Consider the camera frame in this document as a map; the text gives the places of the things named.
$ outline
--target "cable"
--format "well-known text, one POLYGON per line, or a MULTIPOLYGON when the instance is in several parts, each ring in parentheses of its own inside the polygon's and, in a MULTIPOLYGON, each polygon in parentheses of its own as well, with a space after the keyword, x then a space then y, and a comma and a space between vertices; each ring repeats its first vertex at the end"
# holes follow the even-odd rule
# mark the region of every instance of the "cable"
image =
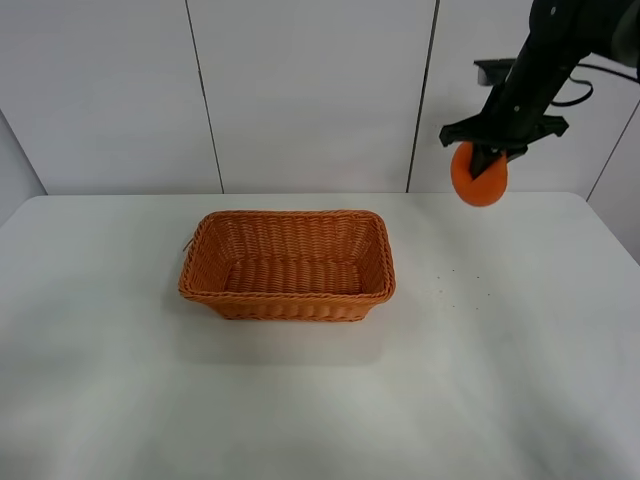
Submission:
POLYGON ((627 75, 626 73, 618 72, 610 68, 601 67, 599 65, 591 65, 590 63, 579 63, 576 66, 582 67, 582 68, 589 68, 591 70, 598 70, 599 72, 605 72, 610 75, 615 75, 616 77, 624 78, 625 80, 629 80, 630 82, 633 82, 633 83, 640 83, 637 78, 634 78, 631 75, 627 75))
POLYGON ((593 95, 593 83, 588 80, 576 80, 575 78, 569 76, 569 80, 573 83, 577 83, 578 85, 586 85, 589 87, 589 91, 585 93, 582 97, 577 98, 575 100, 570 100, 568 102, 551 102, 551 105, 554 107, 574 107, 576 105, 580 105, 582 102, 586 102, 593 95))

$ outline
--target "wicker basket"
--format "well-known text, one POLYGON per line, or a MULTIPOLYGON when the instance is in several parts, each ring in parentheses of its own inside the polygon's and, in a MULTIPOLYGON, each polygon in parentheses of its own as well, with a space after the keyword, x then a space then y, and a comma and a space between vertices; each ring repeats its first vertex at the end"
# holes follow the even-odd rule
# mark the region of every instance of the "wicker basket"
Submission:
POLYGON ((179 288, 228 319, 352 322, 395 278, 375 213, 227 211, 198 225, 179 288))

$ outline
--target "orange ball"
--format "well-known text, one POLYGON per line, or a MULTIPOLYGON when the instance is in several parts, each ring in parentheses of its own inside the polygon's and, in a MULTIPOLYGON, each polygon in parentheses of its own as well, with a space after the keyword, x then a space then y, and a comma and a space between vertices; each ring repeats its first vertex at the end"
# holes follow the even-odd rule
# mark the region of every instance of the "orange ball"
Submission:
POLYGON ((486 207, 500 200, 507 190, 507 156, 502 155, 475 180, 469 166, 473 144, 460 144, 451 161, 451 182, 458 196, 474 207, 486 207))

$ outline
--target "table surface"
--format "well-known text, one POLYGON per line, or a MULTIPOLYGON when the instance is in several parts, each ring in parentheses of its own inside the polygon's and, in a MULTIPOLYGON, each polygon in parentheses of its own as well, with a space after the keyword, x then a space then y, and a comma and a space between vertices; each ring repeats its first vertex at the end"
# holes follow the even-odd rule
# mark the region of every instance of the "table surface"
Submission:
POLYGON ((579 197, 41 197, 0 228, 3 480, 640 478, 640 268, 579 197), (369 209, 354 324, 182 299, 223 209, 369 209))

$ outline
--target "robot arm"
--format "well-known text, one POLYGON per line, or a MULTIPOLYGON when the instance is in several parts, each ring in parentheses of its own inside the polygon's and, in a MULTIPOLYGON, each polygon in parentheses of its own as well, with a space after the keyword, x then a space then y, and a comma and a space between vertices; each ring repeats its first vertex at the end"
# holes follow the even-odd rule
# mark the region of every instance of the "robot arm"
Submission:
POLYGON ((530 33, 515 63, 476 62, 494 85, 482 111, 440 132, 444 146, 473 145, 471 180, 500 158, 511 161, 530 143, 566 131, 564 118, 544 113, 587 55, 596 53, 640 72, 639 11, 640 0, 534 1, 530 33))

